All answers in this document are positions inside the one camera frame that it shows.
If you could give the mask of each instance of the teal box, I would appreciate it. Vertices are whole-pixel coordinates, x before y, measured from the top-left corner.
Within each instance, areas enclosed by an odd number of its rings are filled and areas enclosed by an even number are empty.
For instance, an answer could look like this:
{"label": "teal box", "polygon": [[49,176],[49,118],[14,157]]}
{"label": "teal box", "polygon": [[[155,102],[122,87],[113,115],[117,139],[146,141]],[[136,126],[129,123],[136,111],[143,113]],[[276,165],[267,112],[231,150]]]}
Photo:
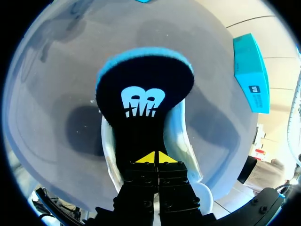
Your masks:
{"label": "teal box", "polygon": [[252,112],[269,113],[269,78],[252,34],[233,39],[234,76],[240,84]]}
{"label": "teal box", "polygon": [[139,1],[139,2],[142,2],[142,3],[146,3],[146,2],[149,2],[150,0],[136,0],[136,1]]}

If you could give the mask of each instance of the red object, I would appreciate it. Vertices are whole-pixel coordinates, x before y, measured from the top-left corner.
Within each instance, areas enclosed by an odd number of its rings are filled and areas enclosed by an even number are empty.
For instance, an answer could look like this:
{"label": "red object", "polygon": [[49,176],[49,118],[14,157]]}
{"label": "red object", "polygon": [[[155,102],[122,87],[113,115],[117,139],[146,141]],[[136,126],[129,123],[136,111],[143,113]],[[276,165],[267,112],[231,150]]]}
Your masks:
{"label": "red object", "polygon": [[266,152],[260,149],[255,149],[255,155],[253,156],[255,159],[262,161],[265,157]]}

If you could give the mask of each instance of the yellow marker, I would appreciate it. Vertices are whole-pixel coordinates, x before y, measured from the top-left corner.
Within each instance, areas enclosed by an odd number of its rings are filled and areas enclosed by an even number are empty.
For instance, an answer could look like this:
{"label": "yellow marker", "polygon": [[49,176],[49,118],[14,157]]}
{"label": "yellow marker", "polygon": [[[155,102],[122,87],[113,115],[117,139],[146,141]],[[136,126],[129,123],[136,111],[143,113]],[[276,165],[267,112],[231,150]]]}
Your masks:
{"label": "yellow marker", "polygon": [[144,156],[143,158],[136,161],[136,163],[145,163],[148,161],[149,163],[155,163],[155,152],[149,153],[147,156]]}
{"label": "yellow marker", "polygon": [[159,163],[173,163],[173,162],[178,162],[172,158],[170,158],[168,155],[164,154],[163,152],[159,152]]}

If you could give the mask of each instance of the gray surface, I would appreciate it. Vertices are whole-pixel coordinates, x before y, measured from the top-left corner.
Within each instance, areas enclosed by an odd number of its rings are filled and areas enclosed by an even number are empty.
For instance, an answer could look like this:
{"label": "gray surface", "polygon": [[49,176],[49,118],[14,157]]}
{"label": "gray surface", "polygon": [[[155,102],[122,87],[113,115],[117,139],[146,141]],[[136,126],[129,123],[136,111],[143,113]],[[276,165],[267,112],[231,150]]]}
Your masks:
{"label": "gray surface", "polygon": [[38,185],[38,182],[32,177],[32,175],[21,165],[17,159],[15,153],[12,150],[7,152],[9,165],[16,178],[19,188],[22,191],[26,199],[32,194],[32,191]]}
{"label": "gray surface", "polygon": [[163,46],[184,54],[195,71],[186,126],[218,199],[247,158],[257,114],[233,76],[232,37],[194,0],[60,0],[20,44],[4,96],[4,130],[20,162],[48,190],[84,209],[112,209],[95,102],[95,75],[109,56]]}

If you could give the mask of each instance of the printed logo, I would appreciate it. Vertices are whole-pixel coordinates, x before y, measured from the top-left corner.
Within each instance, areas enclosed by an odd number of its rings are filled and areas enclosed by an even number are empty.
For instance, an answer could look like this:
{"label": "printed logo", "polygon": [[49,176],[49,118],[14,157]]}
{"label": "printed logo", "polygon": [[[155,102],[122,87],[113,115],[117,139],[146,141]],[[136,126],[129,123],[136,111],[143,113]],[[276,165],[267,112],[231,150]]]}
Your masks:
{"label": "printed logo", "polygon": [[159,107],[164,98],[164,91],[156,88],[145,91],[141,87],[131,86],[125,88],[121,92],[123,107],[127,110],[127,118],[130,117],[130,111],[132,111],[133,116],[136,116],[138,109],[139,116],[142,116],[146,109],[146,116],[154,117],[156,109]]}
{"label": "printed logo", "polygon": [[251,93],[260,93],[259,86],[249,86]]}

